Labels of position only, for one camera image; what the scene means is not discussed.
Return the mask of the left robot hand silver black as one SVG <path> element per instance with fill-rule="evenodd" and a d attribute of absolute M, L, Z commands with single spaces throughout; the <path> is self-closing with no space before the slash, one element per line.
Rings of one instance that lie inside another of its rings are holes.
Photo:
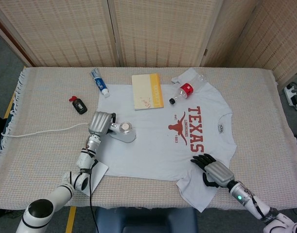
<path fill-rule="evenodd" d="M 89 125 L 88 131 L 90 134 L 95 134 L 102 137 L 108 133 L 111 123 L 116 122 L 116 113 L 98 112 L 94 116 Z"/>

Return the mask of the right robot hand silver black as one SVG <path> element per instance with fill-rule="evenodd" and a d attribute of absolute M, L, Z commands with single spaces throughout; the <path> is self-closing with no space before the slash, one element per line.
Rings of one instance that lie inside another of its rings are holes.
<path fill-rule="evenodd" d="M 193 156 L 191 162 L 203 170 L 203 181 L 207 187 L 223 187 L 231 190 L 238 183 L 231 170 L 207 153 Z"/>

